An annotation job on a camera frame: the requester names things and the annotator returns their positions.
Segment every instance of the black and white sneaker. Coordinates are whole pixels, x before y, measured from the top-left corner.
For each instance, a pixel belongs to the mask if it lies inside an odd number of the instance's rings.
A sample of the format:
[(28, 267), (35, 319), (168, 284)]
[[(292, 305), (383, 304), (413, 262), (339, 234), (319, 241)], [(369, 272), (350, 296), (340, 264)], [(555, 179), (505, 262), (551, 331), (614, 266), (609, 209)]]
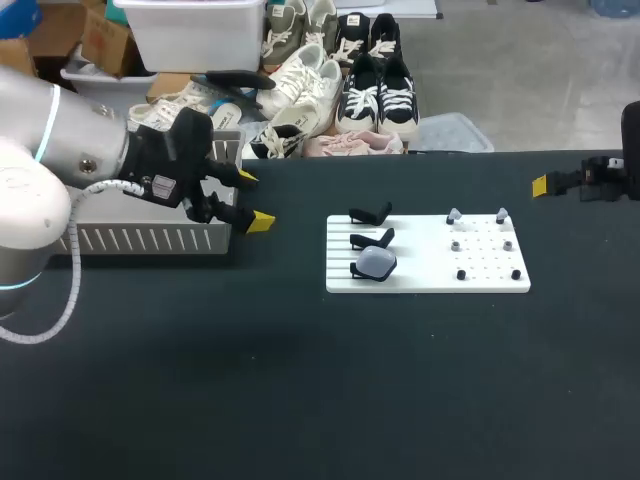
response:
[(289, 158), (320, 122), (317, 107), (288, 107), (278, 113), (260, 134), (242, 149), (243, 159)]
[(378, 15), (371, 28), (371, 49), (369, 55), (383, 65), (393, 56), (402, 58), (400, 25), (390, 13)]
[(354, 12), (338, 18), (336, 53), (331, 58), (340, 64), (342, 74), (347, 75), (358, 55), (369, 50), (369, 17)]
[(391, 57), (380, 79), (380, 120), (378, 132), (397, 133), (403, 142), (418, 131), (420, 113), (416, 87), (409, 69), (400, 57)]
[(378, 76), (373, 58), (366, 53), (353, 63), (342, 88), (336, 111), (340, 133), (375, 132), (378, 120)]

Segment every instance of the sneaker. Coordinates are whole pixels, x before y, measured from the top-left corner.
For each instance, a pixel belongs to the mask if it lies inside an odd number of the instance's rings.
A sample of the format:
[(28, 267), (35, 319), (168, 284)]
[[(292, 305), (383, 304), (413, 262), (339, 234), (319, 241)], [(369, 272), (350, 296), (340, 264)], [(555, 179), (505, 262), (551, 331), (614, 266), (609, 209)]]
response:
[(333, 0), (316, 0), (304, 25), (302, 43), (317, 43), (327, 55), (336, 51), (338, 11)]
[(310, 43), (298, 49), (269, 78), (276, 82), (273, 90), (260, 90), (256, 101), (262, 105), (262, 114), (272, 119), (283, 109), (293, 105), (307, 88), (309, 70), (317, 72), (324, 63), (324, 49)]
[(402, 58), (400, 45), (400, 25), (390, 13), (378, 15), (371, 27), (371, 50), (369, 55), (384, 64), (392, 56)]
[(295, 105), (310, 103), (317, 107), (320, 120), (311, 136), (323, 134), (333, 123), (338, 97), (342, 87), (342, 72), (335, 60), (327, 61), (320, 71), (309, 71), (308, 88), (302, 92)]
[(319, 115), (313, 105), (286, 108), (244, 146), (242, 158), (289, 158), (311, 135), (318, 121)]
[(343, 75), (349, 73), (358, 55), (369, 50), (369, 24), (369, 17), (361, 13), (343, 15), (338, 19), (336, 53), (331, 58), (340, 64)]
[(401, 155), (404, 145), (397, 133), (378, 135), (351, 132), (335, 137), (317, 137), (304, 144), (305, 157), (347, 157), (354, 155)]
[(345, 80), (336, 112), (340, 133), (375, 131), (378, 123), (378, 77), (369, 55), (360, 55)]
[(146, 125), (155, 130), (167, 131), (183, 108), (209, 113), (214, 92), (195, 82), (189, 82), (182, 91), (160, 95), (153, 103), (133, 105), (129, 109), (129, 130)]
[(380, 123), (378, 132), (397, 133), (404, 142), (418, 132), (418, 99), (409, 69), (400, 57), (392, 57), (380, 80)]
[(267, 38), (262, 43), (262, 67), (274, 72), (300, 48), (307, 7), (302, 0), (286, 0), (284, 5), (269, 5)]

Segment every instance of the cardboard box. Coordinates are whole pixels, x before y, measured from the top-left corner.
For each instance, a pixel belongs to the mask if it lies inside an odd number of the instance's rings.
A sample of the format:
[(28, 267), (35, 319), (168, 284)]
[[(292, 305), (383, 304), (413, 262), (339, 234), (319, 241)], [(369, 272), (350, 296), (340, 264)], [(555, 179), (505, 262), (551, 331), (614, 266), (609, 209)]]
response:
[(153, 102), (160, 95), (182, 91), (190, 80), (191, 73), (159, 73), (147, 92), (147, 102)]
[(140, 61), (140, 54), (128, 27), (104, 18), (105, 5), (87, 9), (82, 37), (82, 56), (106, 73), (127, 76)]
[(36, 76), (36, 67), (24, 38), (0, 41), (0, 65), (7, 65), (19, 72)]
[(58, 83), (60, 68), (80, 42), (85, 7), (42, 5), (42, 22), (28, 38), (0, 41), (0, 64)]

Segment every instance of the black clip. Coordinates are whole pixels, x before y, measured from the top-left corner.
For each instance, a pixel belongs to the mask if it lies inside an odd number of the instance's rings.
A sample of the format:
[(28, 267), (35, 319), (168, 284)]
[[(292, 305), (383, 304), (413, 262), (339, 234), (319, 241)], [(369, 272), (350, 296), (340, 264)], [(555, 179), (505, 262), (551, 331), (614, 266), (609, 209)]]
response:
[(395, 236), (396, 231), (393, 228), (389, 228), (384, 232), (384, 235), (380, 240), (374, 240), (373, 238), (353, 233), (349, 236), (349, 243), (351, 243), (352, 250), (355, 250), (354, 247), (358, 247), (361, 250), (364, 250), (367, 247), (387, 248)]
[(353, 223), (354, 220), (357, 220), (360, 223), (373, 225), (375, 227), (379, 227), (380, 225), (382, 225), (390, 213), (391, 202), (387, 202), (386, 204), (384, 204), (380, 212), (378, 212), (378, 215), (360, 210), (359, 208), (349, 209), (349, 217), (351, 217), (351, 223)]
[(359, 271), (358, 268), (356, 267), (356, 262), (351, 262), (349, 264), (349, 272), (351, 272), (351, 278), (354, 280), (365, 279), (365, 280), (373, 280), (374, 282), (382, 283), (391, 276), (391, 272), (393, 272), (397, 266), (398, 266), (398, 260), (396, 259), (393, 262), (393, 265), (391, 265), (389, 270), (387, 270), (387, 272), (382, 277), (373, 277), (371, 275), (367, 275), (366, 273), (362, 273), (361, 271)]

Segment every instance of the robotic arm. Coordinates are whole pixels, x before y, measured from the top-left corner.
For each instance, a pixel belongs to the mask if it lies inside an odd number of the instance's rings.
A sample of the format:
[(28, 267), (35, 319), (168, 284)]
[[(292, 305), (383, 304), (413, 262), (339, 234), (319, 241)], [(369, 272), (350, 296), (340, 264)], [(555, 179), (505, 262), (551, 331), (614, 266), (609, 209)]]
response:
[[(18, 307), (67, 228), (74, 262), (71, 296), (58, 323), (35, 337), (0, 327), (0, 338), (39, 343), (66, 323), (80, 282), (75, 206), (90, 194), (118, 188), (182, 206), (194, 222), (215, 217), (242, 233), (266, 231), (275, 220), (202, 190), (207, 176), (240, 189), (257, 185), (235, 165), (212, 159), (213, 127), (205, 114), (185, 108), (167, 132), (141, 126), (132, 133), (113, 110), (1, 66), (0, 106), (0, 320)], [(73, 205), (65, 185), (84, 189)]]
[(533, 197), (565, 195), (578, 188), (580, 201), (615, 202), (627, 195), (640, 200), (640, 102), (627, 105), (622, 112), (622, 156), (590, 157), (580, 170), (549, 172), (533, 181)]

